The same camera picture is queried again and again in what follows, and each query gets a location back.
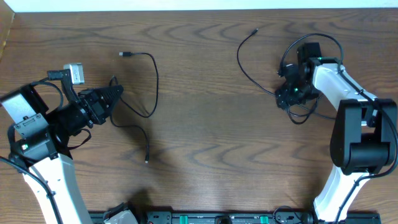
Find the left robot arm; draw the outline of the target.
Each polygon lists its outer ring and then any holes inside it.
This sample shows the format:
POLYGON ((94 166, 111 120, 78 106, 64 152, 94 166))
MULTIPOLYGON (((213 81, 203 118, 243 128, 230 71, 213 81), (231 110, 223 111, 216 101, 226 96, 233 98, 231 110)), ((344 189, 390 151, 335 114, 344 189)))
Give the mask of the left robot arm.
POLYGON ((106 121, 124 90, 121 85, 72 92, 67 105, 52 112, 32 82, 8 93, 1 104, 14 120, 7 135, 5 163, 22 173, 46 223, 91 223, 75 175, 70 136, 106 121))

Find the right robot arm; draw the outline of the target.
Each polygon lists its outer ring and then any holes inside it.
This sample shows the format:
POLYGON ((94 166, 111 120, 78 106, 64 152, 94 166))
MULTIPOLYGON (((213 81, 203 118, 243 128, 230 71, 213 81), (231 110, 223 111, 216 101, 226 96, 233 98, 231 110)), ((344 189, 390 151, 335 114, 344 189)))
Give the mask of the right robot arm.
POLYGON ((279 70, 285 83, 276 104, 290 107, 324 95, 336 110, 330 140, 333 168, 304 223, 339 223, 364 184, 397 167, 397 105, 355 82, 338 58, 323 57, 317 42, 297 49, 298 62, 279 70))

